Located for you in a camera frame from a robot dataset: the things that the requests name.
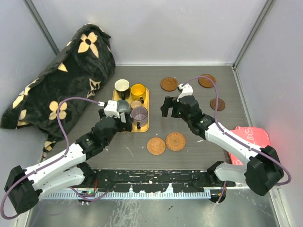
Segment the dark wooden coaster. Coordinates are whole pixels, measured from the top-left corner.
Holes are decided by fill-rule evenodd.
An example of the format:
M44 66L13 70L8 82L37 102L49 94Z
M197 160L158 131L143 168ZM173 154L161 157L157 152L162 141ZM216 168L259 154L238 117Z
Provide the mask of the dark wooden coaster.
M216 98L211 99L210 101L210 107L215 110L217 107L217 111L222 111L225 109L226 105L225 102L222 99L218 99L218 102L216 101Z

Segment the woven rattan coaster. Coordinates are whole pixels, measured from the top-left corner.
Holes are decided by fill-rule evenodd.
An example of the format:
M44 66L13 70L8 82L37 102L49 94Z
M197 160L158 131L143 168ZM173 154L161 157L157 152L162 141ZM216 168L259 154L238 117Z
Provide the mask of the woven rattan coaster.
M179 132L172 132L166 137L166 146L172 151L181 151L186 144L185 137Z
M153 155L160 155L166 149L166 144L163 139L159 137L151 138L147 142L147 150Z

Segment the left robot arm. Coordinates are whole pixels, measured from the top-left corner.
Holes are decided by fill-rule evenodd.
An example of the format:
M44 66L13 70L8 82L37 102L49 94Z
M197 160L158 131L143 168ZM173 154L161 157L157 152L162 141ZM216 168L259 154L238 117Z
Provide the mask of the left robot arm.
M11 169L5 184L2 204L9 199L19 215L32 209L42 198L62 188L94 184L95 173L86 163L101 153L118 132L132 131L133 120L128 112L119 117L99 111L100 121L67 149L50 159L23 169Z

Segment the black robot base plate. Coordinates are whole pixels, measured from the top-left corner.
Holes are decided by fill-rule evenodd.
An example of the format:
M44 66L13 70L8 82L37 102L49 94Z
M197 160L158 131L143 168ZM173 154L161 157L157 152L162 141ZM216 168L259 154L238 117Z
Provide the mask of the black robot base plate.
M207 187L222 187L219 180L210 181L203 170L111 170L95 169L93 176L84 180L79 187L92 188L100 192L141 191L146 193L165 192L172 186L173 192L203 192Z

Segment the brown wooden saucer coaster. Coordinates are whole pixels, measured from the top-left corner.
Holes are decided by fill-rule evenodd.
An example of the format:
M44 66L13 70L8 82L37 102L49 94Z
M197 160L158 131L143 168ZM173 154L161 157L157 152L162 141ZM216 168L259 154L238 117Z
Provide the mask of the brown wooden saucer coaster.
M205 88L212 88L216 83L216 79L211 74L202 74L203 78L198 79L198 83L200 86Z
M165 77L161 80L160 86L165 91L174 91L178 87L178 82L173 77Z

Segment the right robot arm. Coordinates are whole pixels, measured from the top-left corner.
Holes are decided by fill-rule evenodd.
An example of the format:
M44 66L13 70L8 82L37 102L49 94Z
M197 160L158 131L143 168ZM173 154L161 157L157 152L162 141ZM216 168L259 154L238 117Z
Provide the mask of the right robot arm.
M194 96L167 96L160 108L163 117L167 117L169 108L172 108L171 116L184 120L193 134L220 146L241 161L241 165L217 161L208 168L207 179L212 186L226 181L244 183L254 193L264 196L284 177L273 147L262 148L250 143L216 123L213 117L202 113Z

